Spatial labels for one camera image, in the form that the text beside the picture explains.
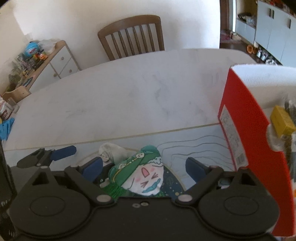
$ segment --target dark wooden floor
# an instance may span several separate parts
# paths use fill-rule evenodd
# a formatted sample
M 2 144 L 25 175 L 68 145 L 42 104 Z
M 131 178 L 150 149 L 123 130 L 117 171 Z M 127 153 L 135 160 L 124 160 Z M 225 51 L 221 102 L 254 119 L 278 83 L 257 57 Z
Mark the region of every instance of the dark wooden floor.
M 241 42 L 239 44 L 225 44 L 225 43 L 220 43 L 220 49 L 236 49 L 245 52 L 246 54 L 250 55 L 252 59 L 256 61 L 256 63 L 259 64 L 264 64 L 264 62 L 259 59 L 255 54 L 249 54 L 247 52 L 247 44 L 244 42 Z

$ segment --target yellow box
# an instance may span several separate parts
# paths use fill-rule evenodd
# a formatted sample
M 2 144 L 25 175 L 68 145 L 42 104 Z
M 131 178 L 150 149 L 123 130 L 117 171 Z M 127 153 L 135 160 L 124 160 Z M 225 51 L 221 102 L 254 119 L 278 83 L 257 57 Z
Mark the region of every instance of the yellow box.
M 282 135 L 290 136 L 294 131 L 296 131 L 296 126 L 294 125 L 290 115 L 281 106 L 276 105 L 274 107 L 270 115 L 270 120 L 278 138 L 281 138 Z

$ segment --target wooden chair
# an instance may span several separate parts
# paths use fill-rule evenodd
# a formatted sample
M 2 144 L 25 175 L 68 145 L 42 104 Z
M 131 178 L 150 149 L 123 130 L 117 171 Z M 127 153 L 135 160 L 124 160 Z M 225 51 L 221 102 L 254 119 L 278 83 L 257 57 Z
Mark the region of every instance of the wooden chair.
M 126 49 L 126 45 L 124 43 L 122 34 L 120 32 L 120 30 L 125 30 L 126 32 L 126 37 L 128 40 L 128 44 L 129 47 L 131 49 L 131 53 L 132 55 L 135 55 L 135 51 L 134 51 L 134 47 L 131 41 L 131 37 L 128 33 L 128 28 L 133 28 L 133 34 L 135 37 L 135 42 L 137 45 L 137 49 L 139 51 L 140 54 L 142 54 L 142 50 L 141 50 L 141 46 L 139 43 L 139 39 L 138 39 L 138 35 L 135 29 L 135 26 L 139 26 L 140 27 L 140 31 L 141 31 L 141 35 L 142 35 L 142 40 L 143 40 L 143 44 L 144 44 L 144 49 L 145 52 L 148 53 L 148 46 L 147 46 L 147 41 L 144 35 L 144 30 L 142 25 L 147 25 L 148 28 L 148 34 L 149 34 L 149 40 L 150 40 L 150 44 L 151 44 L 151 49 L 153 52 L 155 52 L 155 47 L 154 47 L 154 42 L 153 42 L 153 38 L 152 38 L 152 33 L 151 33 L 151 28 L 149 26 L 150 23 L 154 23 L 155 24 L 155 28 L 156 28 L 156 34 L 157 34 L 157 40 L 158 40 L 158 46 L 159 46 L 159 50 L 165 50 L 164 47 L 164 43 L 163 43 L 163 32 L 161 29 L 161 21 L 160 21 L 160 17 L 156 16 L 156 15 L 139 15 L 139 16 L 134 16 L 134 17 L 130 17 L 130 18 L 125 18 L 122 20 L 119 20 L 117 22 L 111 23 L 108 26 L 104 27 L 103 29 L 101 29 L 98 32 L 98 37 L 108 55 L 108 58 L 110 60 L 115 60 L 114 55 L 110 49 L 110 46 L 107 42 L 106 36 L 111 35 L 113 43 L 114 43 L 114 47 L 116 49 L 116 52 L 118 54 L 119 58 L 122 58 L 121 52 L 119 50 L 118 44 L 116 42 L 116 39 L 114 37 L 114 33 L 118 32 L 119 38 L 120 38 L 120 42 L 124 51 L 125 56 L 128 56 L 128 52 Z

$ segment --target blue cloth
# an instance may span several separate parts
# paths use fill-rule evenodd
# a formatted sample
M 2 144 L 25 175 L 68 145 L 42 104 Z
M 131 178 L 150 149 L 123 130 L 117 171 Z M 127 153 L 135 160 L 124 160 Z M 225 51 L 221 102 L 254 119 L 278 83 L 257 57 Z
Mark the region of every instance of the blue cloth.
M 12 126 L 14 121 L 15 121 L 14 118 L 10 118 L 10 119 L 4 121 L 2 123 L 2 125 L 0 125 L 0 139 L 1 140 L 6 140 L 7 141 L 8 135 L 9 135 L 10 130 L 11 130 L 11 126 Z

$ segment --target white marble table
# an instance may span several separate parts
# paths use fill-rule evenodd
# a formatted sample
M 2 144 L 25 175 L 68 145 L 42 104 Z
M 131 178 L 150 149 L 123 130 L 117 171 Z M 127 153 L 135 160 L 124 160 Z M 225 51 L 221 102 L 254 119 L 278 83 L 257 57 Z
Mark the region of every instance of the white marble table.
M 104 142 L 137 151 L 155 145 L 184 189 L 191 156 L 233 170 L 218 108 L 228 70 L 254 64 L 247 54 L 225 49 L 155 52 L 101 64 L 66 77 L 25 98 L 4 143 L 7 163 L 40 147 L 71 144 L 77 153 L 51 170 L 84 163 Z
M 217 123 L 227 49 L 183 49 L 104 63 L 25 98 L 4 151 L 88 143 Z

